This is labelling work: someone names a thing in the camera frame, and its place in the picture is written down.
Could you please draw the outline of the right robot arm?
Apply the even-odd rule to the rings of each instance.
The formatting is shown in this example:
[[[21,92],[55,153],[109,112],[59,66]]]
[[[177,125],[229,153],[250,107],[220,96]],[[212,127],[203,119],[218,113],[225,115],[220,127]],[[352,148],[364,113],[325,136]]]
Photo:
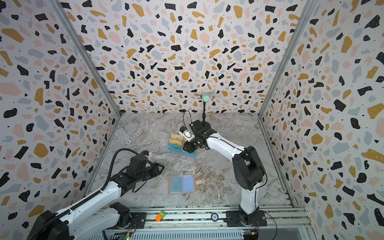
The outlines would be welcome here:
[[[194,153],[198,148],[215,150],[232,162],[235,179],[242,188],[238,223],[252,226],[259,213],[259,188],[263,186],[263,180],[268,179],[257,150],[232,143],[205,121],[196,120],[189,127],[182,126],[179,134],[187,140],[183,145],[184,151]]]

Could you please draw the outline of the pink leather card holder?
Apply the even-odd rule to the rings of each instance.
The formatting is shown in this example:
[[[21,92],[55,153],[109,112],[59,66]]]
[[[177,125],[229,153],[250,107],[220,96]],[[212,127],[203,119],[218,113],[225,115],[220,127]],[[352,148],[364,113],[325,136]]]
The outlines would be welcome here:
[[[196,180],[196,175],[169,177],[168,194],[184,194],[197,191],[197,185],[204,184],[206,180]]]

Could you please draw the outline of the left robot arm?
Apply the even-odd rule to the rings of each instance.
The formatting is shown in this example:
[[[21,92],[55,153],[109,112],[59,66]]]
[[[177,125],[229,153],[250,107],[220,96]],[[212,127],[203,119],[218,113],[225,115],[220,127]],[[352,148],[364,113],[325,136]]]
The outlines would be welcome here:
[[[138,154],[130,164],[108,178],[105,184],[78,202],[56,212],[45,211],[36,219],[29,240],[86,240],[111,227],[138,229],[128,207],[117,199],[128,192],[137,192],[138,183],[146,183],[164,170],[146,155]]]

